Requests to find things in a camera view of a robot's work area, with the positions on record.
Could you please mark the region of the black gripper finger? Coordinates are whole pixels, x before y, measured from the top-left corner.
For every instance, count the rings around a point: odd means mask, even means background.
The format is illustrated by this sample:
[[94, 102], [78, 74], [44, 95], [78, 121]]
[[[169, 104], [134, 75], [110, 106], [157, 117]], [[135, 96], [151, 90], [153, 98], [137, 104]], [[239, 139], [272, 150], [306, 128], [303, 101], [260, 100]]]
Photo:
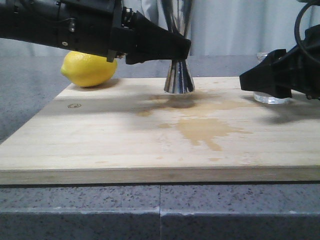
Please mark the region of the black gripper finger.
[[191, 41], [179, 33], [165, 30], [136, 12], [133, 17], [134, 50], [126, 55], [126, 64], [153, 60], [186, 60]]

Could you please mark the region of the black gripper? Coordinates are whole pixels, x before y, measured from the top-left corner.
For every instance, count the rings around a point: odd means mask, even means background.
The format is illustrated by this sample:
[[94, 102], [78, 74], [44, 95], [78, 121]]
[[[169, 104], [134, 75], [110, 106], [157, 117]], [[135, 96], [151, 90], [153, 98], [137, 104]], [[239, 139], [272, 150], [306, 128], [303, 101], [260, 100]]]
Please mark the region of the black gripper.
[[133, 52], [133, 30], [123, 25], [119, 0], [2, 0], [0, 36], [108, 61]]
[[[302, 42], [308, 53], [316, 60], [320, 59], [320, 26], [315, 25], [305, 31]], [[298, 46], [287, 54], [285, 49], [270, 52], [262, 62], [239, 76], [240, 89], [261, 92], [275, 98], [291, 98], [291, 90], [298, 91], [308, 99], [320, 98], [320, 64], [302, 53]], [[284, 57], [284, 85], [276, 83], [276, 70], [273, 64]]]

